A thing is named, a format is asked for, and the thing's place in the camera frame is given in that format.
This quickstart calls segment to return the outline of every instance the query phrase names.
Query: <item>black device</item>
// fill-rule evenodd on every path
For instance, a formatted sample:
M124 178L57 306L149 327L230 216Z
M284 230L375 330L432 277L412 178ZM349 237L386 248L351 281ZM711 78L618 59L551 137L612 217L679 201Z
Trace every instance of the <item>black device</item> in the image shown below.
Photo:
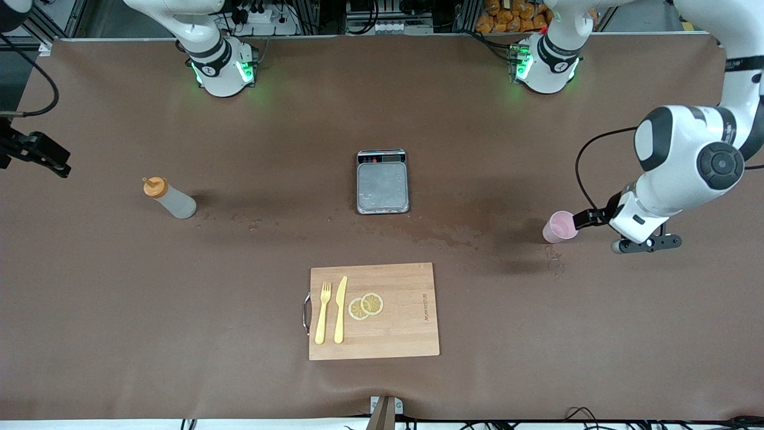
M66 163L69 155L69 151L44 133L32 132L25 135L14 130L7 118L0 117L0 169L7 168L13 157L44 166L66 178L72 170Z

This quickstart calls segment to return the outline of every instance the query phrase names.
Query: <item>yellow object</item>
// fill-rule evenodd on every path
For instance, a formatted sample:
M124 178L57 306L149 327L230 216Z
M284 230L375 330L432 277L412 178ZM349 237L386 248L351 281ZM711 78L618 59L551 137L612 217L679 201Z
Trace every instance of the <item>yellow object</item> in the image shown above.
M158 199L159 197L167 194L167 190L169 189L167 185L167 179L160 178L158 176L154 176L153 178L149 179L144 178L143 182L144 193L146 193L147 196L153 197L155 199Z
M364 312L369 315L379 314L382 312L383 306L384 302L382 301L382 297L380 297L379 294L370 292L361 298L361 308L363 308Z
M348 313L356 321L363 321L369 318L369 314L361 307L361 298L354 298L348 305Z
M341 344L345 340L345 287L348 285L348 277L343 276L337 287L337 325L335 326L335 344Z
M326 338L326 305L332 298L332 283L324 282L321 287L321 313L319 314L319 324L316 326L316 343L323 344Z

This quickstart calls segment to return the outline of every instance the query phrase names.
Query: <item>knife blade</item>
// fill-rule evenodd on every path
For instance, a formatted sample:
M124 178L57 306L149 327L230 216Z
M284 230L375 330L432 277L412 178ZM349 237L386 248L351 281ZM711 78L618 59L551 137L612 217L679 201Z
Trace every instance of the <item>knife blade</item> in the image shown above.
M337 325L335 326L335 344L341 344L345 340L345 288L348 286L348 277L343 276L337 288L335 301L337 302Z

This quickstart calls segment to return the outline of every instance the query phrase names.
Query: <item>metal handle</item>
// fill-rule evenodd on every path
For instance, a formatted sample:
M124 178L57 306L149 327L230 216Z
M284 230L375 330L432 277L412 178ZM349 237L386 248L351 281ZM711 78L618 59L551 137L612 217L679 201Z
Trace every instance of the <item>metal handle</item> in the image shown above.
M310 302L310 292L305 296L303 302L303 327L305 328L305 335L310 336L310 323L308 322L308 302Z

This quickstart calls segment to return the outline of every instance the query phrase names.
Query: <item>table surface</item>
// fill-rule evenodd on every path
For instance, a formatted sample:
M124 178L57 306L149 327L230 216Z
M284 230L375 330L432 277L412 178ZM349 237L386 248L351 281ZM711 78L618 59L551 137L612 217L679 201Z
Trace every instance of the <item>table surface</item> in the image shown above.
M605 36L584 55L541 96L468 37L274 41L256 88L215 99L171 42L56 43L39 62L61 102L15 126L67 147L72 174L0 172L0 418L355 415L383 394L427 419L764 414L762 174L672 220L674 251L541 239L586 206L581 145L715 105L723 51ZM49 97L33 74L22 107ZM360 216L354 154L388 147L409 153L411 211ZM640 173L631 136L582 169L604 202ZM151 175L196 215L144 196ZM310 268L403 262L434 263L441 355L308 361Z

